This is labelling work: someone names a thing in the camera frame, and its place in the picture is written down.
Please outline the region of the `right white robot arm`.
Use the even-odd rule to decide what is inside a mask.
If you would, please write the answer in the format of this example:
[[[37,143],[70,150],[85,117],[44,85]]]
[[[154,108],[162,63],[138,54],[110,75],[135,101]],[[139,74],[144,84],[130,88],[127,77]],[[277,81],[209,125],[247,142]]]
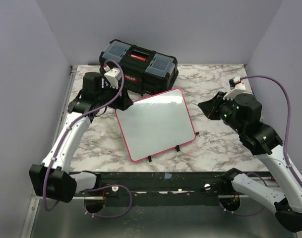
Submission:
[[[222,120],[239,135],[245,148],[269,170],[281,191],[260,184],[237,169],[224,173],[220,188],[225,194],[243,193],[275,214],[288,231],[302,231],[302,176],[288,163],[283,141],[274,128],[261,122],[262,104],[248,93],[224,99],[218,92],[211,100],[198,104],[210,120]]]

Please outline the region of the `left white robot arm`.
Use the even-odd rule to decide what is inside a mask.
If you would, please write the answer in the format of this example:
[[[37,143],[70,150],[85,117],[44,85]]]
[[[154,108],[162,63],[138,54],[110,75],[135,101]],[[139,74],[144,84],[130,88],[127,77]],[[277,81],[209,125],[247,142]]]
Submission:
[[[93,172],[70,175],[71,160],[83,134],[101,109],[124,111],[132,104],[119,68],[104,74],[86,73],[82,89],[68,105],[65,124],[52,149],[39,165],[32,165],[29,170],[36,195],[65,203],[84,190],[92,196],[98,195],[102,190],[98,175]]]

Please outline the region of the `pink framed whiteboard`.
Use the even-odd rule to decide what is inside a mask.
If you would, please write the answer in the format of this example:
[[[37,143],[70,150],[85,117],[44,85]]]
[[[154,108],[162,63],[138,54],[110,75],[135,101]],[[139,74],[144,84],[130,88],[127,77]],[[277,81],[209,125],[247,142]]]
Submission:
[[[115,113],[133,162],[177,149],[196,138],[180,88],[136,100],[127,110]]]

